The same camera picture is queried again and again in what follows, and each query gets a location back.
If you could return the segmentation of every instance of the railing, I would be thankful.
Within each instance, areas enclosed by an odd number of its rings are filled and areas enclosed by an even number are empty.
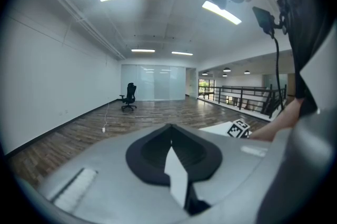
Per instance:
[[[257,111],[272,117],[280,105],[279,91],[265,87],[202,87],[199,86],[199,97],[217,101],[218,103],[233,105],[241,109]],[[281,99],[286,99],[286,85],[281,88]]]

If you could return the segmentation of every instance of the power cord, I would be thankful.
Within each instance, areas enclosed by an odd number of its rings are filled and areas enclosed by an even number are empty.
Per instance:
[[[106,115],[107,115],[107,111],[108,111],[108,109],[109,109],[109,104],[110,104],[110,103],[107,103],[106,112],[105,112],[105,115],[104,115],[104,121],[105,121],[105,124],[104,124],[104,126],[103,126],[103,128],[102,128],[102,132],[103,132],[103,133],[105,133],[105,126],[107,125],[107,122],[106,122]]]
[[[277,87],[279,89],[279,99],[281,103],[281,111],[283,111],[283,101],[282,101],[282,95],[281,95],[281,88],[280,88],[280,78],[279,78],[279,42],[277,39],[272,35],[272,39],[274,39],[276,44],[276,81],[277,81]]]

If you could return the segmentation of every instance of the floor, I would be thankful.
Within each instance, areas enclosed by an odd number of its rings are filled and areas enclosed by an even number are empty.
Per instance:
[[[90,145],[110,137],[160,123],[176,123],[203,128],[243,118],[251,131],[267,124],[263,120],[236,111],[186,97],[177,101],[137,101],[134,111],[121,111],[121,103],[107,106],[79,118],[42,138],[9,159],[14,173],[36,188],[43,179]]]

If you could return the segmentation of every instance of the office chair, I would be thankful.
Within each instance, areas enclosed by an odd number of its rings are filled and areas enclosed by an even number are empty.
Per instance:
[[[120,95],[122,97],[122,102],[126,103],[126,105],[122,106],[122,111],[124,112],[125,108],[131,108],[133,111],[132,107],[137,108],[135,105],[130,105],[135,102],[135,91],[136,91],[136,86],[133,83],[128,83],[127,84],[127,95],[126,98],[124,99],[125,95]]]

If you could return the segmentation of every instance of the hand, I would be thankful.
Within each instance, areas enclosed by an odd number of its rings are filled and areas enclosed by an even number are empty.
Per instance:
[[[249,139],[272,142],[276,133],[259,129],[249,135]]]

